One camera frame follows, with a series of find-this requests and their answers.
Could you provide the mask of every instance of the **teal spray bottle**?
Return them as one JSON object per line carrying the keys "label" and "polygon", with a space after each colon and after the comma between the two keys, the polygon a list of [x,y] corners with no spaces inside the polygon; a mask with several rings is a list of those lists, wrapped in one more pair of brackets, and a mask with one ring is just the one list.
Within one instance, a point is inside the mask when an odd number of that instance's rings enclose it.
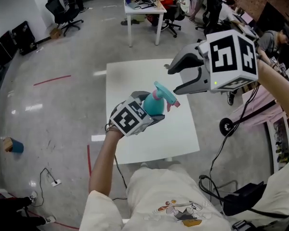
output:
{"label": "teal spray bottle", "polygon": [[157,81],[154,82],[156,90],[150,93],[143,103],[144,110],[150,115],[162,115],[164,113],[165,102],[167,101],[167,111],[169,112],[171,106],[179,107],[180,103],[175,96],[164,86]]}

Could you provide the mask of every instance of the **person in gray shirt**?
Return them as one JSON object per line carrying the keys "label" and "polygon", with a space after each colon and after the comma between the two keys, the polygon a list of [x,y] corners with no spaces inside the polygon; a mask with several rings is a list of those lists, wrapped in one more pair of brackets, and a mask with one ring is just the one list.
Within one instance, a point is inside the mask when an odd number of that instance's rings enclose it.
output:
{"label": "person in gray shirt", "polygon": [[[289,44],[289,27],[285,25],[279,32],[266,31],[257,42],[257,53],[261,59],[275,69],[276,63],[271,62],[271,58],[278,59],[282,45]],[[233,105],[237,90],[227,94],[227,102]]]}

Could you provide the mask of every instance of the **black wheel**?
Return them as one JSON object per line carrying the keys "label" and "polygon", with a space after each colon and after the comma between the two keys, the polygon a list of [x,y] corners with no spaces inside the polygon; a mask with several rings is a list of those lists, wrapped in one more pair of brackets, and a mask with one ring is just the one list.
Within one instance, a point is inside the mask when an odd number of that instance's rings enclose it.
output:
{"label": "black wheel", "polygon": [[229,133],[229,131],[233,129],[233,127],[234,127],[233,122],[229,118],[224,118],[220,122],[220,131],[224,136],[226,136]]}

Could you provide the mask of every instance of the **cartoon print on shirt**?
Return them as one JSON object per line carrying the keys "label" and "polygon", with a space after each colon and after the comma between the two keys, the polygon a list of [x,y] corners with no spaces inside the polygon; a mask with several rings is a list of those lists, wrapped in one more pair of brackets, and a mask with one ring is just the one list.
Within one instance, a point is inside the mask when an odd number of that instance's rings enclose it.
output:
{"label": "cartoon print on shirt", "polygon": [[166,211],[166,214],[170,215],[173,213],[174,217],[178,220],[181,220],[185,226],[192,227],[195,225],[199,225],[202,220],[200,218],[210,218],[205,215],[199,215],[194,212],[202,210],[202,206],[195,202],[187,202],[183,204],[177,204],[176,200],[171,200],[170,202],[165,203],[166,206],[162,206],[158,208],[158,212]]}

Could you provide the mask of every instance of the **gray floor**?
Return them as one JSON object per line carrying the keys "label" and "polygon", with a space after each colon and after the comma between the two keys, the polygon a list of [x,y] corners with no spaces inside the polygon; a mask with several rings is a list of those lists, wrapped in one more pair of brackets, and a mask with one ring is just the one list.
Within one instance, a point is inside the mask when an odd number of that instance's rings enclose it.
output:
{"label": "gray floor", "polygon": [[[102,143],[91,142],[91,135],[103,134],[106,120],[106,76],[94,76],[94,72],[105,70],[111,62],[173,58],[183,46],[204,38],[186,18],[178,22],[182,25],[178,38],[165,30],[156,46],[154,28],[143,22],[132,26],[133,47],[129,48],[127,28],[120,25],[124,18],[122,4],[122,0],[85,3],[93,9],[79,15],[85,21],[81,30],[72,29],[66,38],[43,44],[44,49],[38,53],[17,55],[0,90],[0,139],[11,136],[25,145],[24,153],[15,155],[5,153],[0,140],[0,187],[20,197],[36,190],[37,204],[41,204],[39,174],[47,167],[62,184],[52,187],[51,179],[44,173],[41,182],[45,202],[32,210],[40,215],[54,215],[59,222],[71,226],[79,227],[88,195],[87,144],[93,164]],[[71,77],[33,86],[66,75]],[[208,174],[223,140],[219,121],[242,101],[238,95],[231,107],[226,94],[220,93],[193,94],[188,99],[201,149],[175,159],[197,181],[200,174]],[[34,105],[40,109],[26,109]],[[121,165],[127,182],[137,167]],[[264,126],[250,130],[240,127],[215,162],[213,179],[218,185],[237,180],[243,186],[267,181],[270,172]],[[111,197],[125,197],[116,168]],[[122,217],[128,218],[126,201],[115,202]],[[66,230],[55,224],[42,229]]]}

